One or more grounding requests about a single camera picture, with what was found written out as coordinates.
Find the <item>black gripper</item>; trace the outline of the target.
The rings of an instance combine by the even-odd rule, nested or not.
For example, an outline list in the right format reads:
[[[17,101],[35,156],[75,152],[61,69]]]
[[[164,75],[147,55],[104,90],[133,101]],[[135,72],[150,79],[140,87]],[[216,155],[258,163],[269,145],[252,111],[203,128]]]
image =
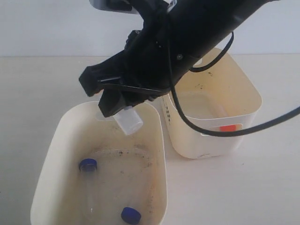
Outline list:
[[[144,20],[143,29],[132,31],[124,50],[105,61],[87,66],[79,83],[88,97],[107,84],[122,84],[142,89],[104,89],[98,107],[111,117],[128,106],[161,96],[170,87],[168,66],[177,82],[202,55],[201,32],[195,25],[202,21],[200,4],[133,4]]]

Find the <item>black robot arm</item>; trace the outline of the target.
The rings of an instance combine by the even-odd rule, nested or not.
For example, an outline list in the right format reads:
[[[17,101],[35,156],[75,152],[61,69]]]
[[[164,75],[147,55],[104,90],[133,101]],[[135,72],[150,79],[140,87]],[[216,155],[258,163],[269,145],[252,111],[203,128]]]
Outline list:
[[[79,77],[87,96],[103,92],[99,108],[110,117],[127,106],[170,91],[190,68],[265,4],[263,0],[106,0],[112,11],[136,10],[142,30],[124,49],[88,66]]]

